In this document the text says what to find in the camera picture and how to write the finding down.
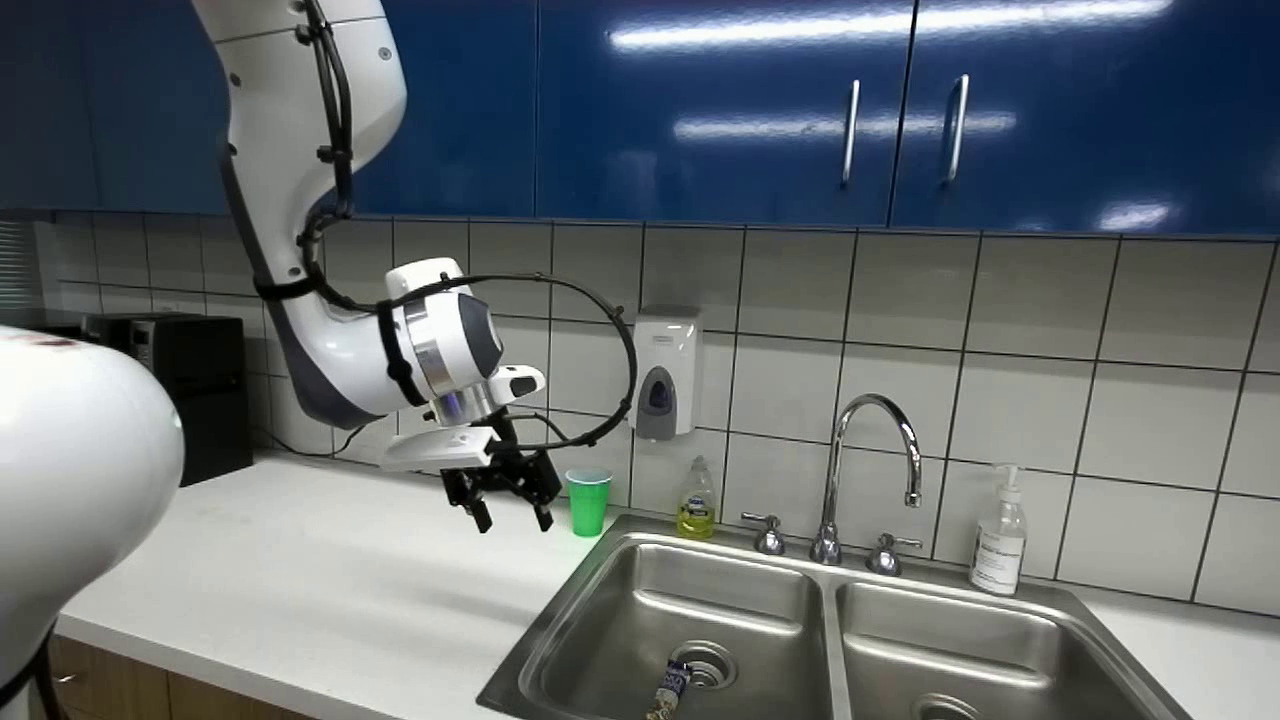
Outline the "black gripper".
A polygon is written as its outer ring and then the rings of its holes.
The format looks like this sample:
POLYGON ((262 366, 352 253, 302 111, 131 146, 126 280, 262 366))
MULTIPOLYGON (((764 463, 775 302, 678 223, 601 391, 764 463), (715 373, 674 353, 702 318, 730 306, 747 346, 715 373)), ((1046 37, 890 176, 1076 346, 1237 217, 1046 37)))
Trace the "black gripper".
POLYGON ((498 457, 490 467, 443 467, 443 498, 454 507, 466 507, 475 533, 492 530, 485 492, 515 492, 532 506, 535 524, 553 530, 550 506, 559 498, 559 477, 544 447, 524 447, 508 419, 498 424, 498 457))

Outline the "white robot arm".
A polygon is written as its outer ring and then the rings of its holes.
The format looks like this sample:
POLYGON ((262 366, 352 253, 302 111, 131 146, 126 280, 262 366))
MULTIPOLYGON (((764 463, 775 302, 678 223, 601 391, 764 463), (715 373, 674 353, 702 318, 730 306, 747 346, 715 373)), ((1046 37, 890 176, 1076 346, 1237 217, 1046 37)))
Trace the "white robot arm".
MULTIPOLYGON (((391 457, 485 516, 498 492, 544 507, 559 477, 508 407, 544 390, 511 366, 475 280, 447 256, 383 276, 360 307, 311 260, 352 180, 397 135, 403 67, 379 0, 193 0, 227 85, 223 191, 282 331, 302 407, 360 428, 401 407, 436 424, 391 457)), ((131 556, 184 477, 184 419, 131 355, 0 330, 0 720, 52 705, 64 604, 131 556)))

